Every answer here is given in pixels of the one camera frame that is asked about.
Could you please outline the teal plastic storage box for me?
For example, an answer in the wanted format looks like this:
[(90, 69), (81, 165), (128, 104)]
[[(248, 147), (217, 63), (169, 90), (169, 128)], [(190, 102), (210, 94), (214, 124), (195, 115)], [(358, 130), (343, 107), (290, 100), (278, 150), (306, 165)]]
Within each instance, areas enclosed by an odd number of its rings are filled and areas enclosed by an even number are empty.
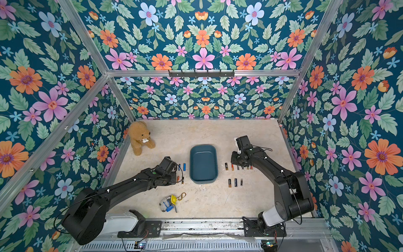
[(190, 151), (190, 178), (196, 184), (210, 184), (218, 177), (217, 152), (214, 146), (203, 144)]

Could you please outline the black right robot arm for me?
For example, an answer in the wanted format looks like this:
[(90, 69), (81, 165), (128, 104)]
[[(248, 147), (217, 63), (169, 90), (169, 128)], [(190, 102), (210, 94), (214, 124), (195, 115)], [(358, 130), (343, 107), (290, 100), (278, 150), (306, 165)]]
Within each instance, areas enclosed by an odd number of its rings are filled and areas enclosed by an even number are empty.
[(231, 164), (252, 166), (273, 184), (274, 207), (259, 214), (263, 227), (273, 227), (314, 210), (314, 202), (304, 175), (279, 165), (261, 148), (234, 151)]

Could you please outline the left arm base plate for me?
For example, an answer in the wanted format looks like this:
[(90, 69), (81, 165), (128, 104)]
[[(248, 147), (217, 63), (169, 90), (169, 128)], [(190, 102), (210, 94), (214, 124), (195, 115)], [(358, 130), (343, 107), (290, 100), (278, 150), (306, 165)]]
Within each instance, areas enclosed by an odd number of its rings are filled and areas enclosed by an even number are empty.
[(162, 222), (145, 220), (136, 224), (132, 231), (118, 232), (118, 238), (156, 238), (160, 236)]

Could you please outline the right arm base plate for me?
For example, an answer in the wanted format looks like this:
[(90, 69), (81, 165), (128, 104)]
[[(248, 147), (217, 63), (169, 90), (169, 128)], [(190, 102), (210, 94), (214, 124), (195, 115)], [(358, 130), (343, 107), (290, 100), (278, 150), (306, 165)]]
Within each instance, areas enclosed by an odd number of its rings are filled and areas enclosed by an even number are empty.
[(283, 223), (268, 226), (262, 218), (249, 219), (247, 217), (242, 217), (242, 222), (246, 237), (285, 237), (287, 235)]

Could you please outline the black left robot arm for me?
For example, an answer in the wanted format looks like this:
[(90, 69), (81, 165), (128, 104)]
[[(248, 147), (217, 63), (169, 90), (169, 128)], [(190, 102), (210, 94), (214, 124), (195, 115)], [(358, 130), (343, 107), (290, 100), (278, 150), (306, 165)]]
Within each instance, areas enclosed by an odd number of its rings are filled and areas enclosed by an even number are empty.
[(177, 168), (142, 170), (137, 175), (120, 183), (93, 190), (83, 189), (69, 207), (61, 225), (79, 244), (86, 245), (98, 236), (109, 233), (132, 233), (140, 237), (147, 232), (146, 219), (136, 210), (125, 214), (110, 214), (109, 211), (126, 199), (159, 186), (177, 182)]

